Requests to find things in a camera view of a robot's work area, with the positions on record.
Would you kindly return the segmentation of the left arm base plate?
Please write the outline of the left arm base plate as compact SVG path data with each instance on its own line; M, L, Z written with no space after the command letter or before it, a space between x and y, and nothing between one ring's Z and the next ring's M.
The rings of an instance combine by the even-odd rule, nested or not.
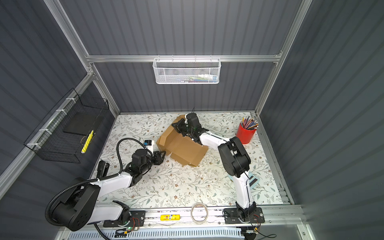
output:
M130 211L129 217L123 219L123 217L120 217L117 220L114 221L104 221L103 227L104 228L124 228L124 227L142 227L145 222L145 211Z

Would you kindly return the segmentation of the brown cardboard box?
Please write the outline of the brown cardboard box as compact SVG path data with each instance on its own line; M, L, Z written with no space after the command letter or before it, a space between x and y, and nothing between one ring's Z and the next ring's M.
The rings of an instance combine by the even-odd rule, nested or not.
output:
M206 155L209 147L194 142L190 137L183 137L172 125L158 138L156 144L160 151L182 164L197 167Z

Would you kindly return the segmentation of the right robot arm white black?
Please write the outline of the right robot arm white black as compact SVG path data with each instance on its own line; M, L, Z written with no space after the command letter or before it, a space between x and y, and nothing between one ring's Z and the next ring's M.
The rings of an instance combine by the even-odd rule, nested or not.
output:
M181 116L180 120L172 123L172 127L195 143L217 150L224 169L233 178L237 208L245 211L256 207L251 196L249 178L251 158L239 138L221 137L203 128L196 113Z

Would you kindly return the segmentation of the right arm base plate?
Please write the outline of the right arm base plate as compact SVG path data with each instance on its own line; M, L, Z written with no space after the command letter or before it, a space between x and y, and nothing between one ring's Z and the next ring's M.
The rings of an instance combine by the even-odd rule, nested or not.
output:
M243 209L237 202L236 208L225 208L222 211L226 224L263 224L265 217L256 202L252 202L248 208Z

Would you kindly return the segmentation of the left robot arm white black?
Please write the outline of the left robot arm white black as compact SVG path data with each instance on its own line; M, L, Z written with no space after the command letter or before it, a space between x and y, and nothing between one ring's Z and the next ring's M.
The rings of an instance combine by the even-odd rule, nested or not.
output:
M45 210L47 222L53 226L66 227L73 232L85 225L97 225L104 221L131 229L139 225L140 220L131 215L130 207L123 202L98 202L99 198L109 193L133 187L152 166L163 163L165 151L153 151L150 140L139 144L140 149L133 153L131 162L126 166L123 165L121 156L118 156L118 173L109 175L107 163L100 161L94 179L77 178L69 187L55 195Z

